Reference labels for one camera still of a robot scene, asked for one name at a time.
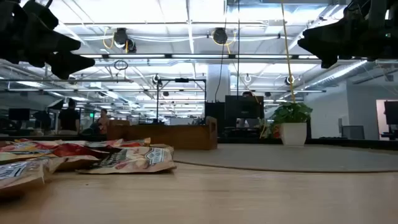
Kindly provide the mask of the wooden compartment tea box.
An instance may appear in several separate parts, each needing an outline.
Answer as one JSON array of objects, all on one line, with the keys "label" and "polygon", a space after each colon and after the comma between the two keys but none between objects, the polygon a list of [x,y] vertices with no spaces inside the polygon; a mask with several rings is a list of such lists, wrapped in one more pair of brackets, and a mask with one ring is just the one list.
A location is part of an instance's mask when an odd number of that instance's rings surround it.
[{"label": "wooden compartment tea box", "polygon": [[166,144],[174,149],[212,150],[218,145],[217,120],[206,117],[204,125],[109,125],[107,139],[133,141],[150,138],[152,144]]}]

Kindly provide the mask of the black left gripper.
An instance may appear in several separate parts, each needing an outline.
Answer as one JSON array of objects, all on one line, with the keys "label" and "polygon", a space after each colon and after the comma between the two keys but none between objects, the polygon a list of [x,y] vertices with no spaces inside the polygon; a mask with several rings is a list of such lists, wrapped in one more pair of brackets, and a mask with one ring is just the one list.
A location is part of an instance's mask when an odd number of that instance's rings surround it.
[{"label": "black left gripper", "polygon": [[71,53],[81,47],[81,42],[54,31],[58,19],[50,11],[52,3],[53,0],[47,0],[45,5],[28,0],[20,7],[21,40],[27,47],[23,57],[35,67],[43,67],[46,62],[56,77],[68,80],[70,74],[92,67],[95,60]]}]

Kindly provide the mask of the red tea packet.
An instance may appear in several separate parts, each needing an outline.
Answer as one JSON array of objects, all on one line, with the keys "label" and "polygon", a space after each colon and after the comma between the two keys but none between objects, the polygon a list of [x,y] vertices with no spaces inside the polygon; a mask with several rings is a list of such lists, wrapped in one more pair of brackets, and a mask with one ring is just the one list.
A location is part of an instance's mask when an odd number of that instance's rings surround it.
[{"label": "red tea packet", "polygon": [[119,144],[118,147],[140,147],[140,146],[149,146],[151,142],[151,138],[145,138],[145,139],[136,139],[132,141],[125,141],[122,140]]},{"label": "red tea packet", "polygon": [[52,154],[58,157],[94,156],[98,159],[103,159],[109,155],[108,152],[96,151],[88,147],[72,143],[59,144],[58,146],[54,147]]}]

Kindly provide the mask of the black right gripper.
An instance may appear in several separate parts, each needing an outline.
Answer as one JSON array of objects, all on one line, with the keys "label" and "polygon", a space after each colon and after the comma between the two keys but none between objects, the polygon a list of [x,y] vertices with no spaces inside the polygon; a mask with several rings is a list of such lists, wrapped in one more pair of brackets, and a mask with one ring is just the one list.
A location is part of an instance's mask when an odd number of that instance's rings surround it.
[{"label": "black right gripper", "polygon": [[382,37],[385,14],[386,0],[352,0],[342,19],[307,29],[297,43],[321,60],[321,68],[330,68],[339,59],[385,58]]}]

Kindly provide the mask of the black softbox light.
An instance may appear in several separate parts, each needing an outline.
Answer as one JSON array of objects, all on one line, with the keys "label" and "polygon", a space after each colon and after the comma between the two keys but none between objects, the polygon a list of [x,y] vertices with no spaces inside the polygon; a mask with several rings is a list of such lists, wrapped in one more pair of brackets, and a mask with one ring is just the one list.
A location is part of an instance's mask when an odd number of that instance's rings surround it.
[{"label": "black softbox light", "polygon": [[50,105],[48,105],[47,109],[48,110],[61,110],[63,108],[65,100],[64,99],[59,99],[57,101],[54,101]]}]

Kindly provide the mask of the round grey mat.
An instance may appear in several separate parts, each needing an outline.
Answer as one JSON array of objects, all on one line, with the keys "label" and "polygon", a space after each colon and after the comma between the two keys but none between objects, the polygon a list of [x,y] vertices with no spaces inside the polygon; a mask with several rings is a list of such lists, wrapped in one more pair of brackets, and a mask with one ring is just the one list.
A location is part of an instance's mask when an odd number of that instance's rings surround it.
[{"label": "round grey mat", "polygon": [[199,166],[276,172],[398,172],[398,152],[327,145],[219,144],[174,152],[174,161]]}]

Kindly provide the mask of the grey chair back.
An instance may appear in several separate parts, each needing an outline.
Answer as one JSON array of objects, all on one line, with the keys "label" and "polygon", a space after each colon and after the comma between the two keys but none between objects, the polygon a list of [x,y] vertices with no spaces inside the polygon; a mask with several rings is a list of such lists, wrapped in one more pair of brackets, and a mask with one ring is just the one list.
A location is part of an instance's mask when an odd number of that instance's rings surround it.
[{"label": "grey chair back", "polygon": [[365,139],[363,126],[342,126],[341,136],[346,139]]}]

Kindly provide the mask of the black equipment cabinet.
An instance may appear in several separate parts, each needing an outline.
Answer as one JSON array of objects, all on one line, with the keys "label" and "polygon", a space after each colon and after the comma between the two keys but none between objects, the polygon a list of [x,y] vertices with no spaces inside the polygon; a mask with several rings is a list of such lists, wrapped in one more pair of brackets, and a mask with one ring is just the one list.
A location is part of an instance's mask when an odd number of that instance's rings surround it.
[{"label": "black equipment cabinet", "polygon": [[217,126],[223,128],[225,120],[224,102],[205,103],[205,116],[215,118],[217,120]]}]

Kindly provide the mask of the black computer monitor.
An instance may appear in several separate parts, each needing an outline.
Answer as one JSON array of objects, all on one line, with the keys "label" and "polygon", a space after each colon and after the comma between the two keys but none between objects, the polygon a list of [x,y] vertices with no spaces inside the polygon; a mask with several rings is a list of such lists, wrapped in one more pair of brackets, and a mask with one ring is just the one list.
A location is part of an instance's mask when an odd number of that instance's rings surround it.
[{"label": "black computer monitor", "polygon": [[28,121],[30,120],[29,108],[9,108],[8,119],[13,121]]},{"label": "black computer monitor", "polygon": [[225,96],[225,118],[263,118],[264,97],[263,96]]},{"label": "black computer monitor", "polygon": [[385,116],[388,125],[398,125],[398,101],[385,101]]}]

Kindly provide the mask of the green plant in white pot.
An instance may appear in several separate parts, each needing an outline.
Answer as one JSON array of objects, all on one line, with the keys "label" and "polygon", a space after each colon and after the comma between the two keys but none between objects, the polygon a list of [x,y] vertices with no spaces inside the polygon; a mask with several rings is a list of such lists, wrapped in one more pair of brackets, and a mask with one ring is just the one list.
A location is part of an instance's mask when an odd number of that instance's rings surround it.
[{"label": "green plant in white pot", "polygon": [[285,146],[303,146],[312,109],[304,103],[282,103],[271,116]]}]

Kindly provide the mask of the black aluminium table frame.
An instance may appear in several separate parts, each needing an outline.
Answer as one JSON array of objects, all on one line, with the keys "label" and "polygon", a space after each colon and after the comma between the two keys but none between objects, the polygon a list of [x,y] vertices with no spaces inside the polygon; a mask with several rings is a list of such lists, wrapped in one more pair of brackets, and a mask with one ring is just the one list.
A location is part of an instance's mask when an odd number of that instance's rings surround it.
[{"label": "black aluminium table frame", "polygon": [[[18,139],[30,139],[32,141],[105,141],[106,136],[1,136],[0,141],[15,141]],[[191,149],[193,146],[202,144],[202,149],[214,144],[282,144],[281,139],[276,138],[214,138],[204,136],[156,136],[151,138],[151,142],[155,144],[169,144],[176,148],[188,145]],[[357,139],[343,139],[343,138],[320,138],[307,139],[305,141],[308,145],[327,145],[327,146],[341,146],[341,147],[358,147],[363,149],[398,151],[398,141],[379,141],[379,140],[357,140]]]}]

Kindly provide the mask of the black gantry frame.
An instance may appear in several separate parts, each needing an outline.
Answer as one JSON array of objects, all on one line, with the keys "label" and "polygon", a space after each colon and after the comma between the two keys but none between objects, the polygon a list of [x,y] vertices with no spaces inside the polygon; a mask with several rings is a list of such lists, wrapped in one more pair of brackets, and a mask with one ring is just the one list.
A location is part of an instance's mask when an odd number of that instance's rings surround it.
[{"label": "black gantry frame", "polygon": [[[162,85],[163,89],[166,87],[170,82],[175,82],[175,83],[189,83],[193,82],[197,86],[200,87],[200,89],[204,92],[204,101],[207,99],[207,85],[206,85],[206,80],[205,79],[196,79],[196,78],[158,78],[157,83],[156,83],[156,119],[155,123],[159,124],[159,93],[161,91],[160,89],[160,82],[165,82],[165,84]],[[204,83],[204,88],[202,88],[198,82],[203,82]]]}]

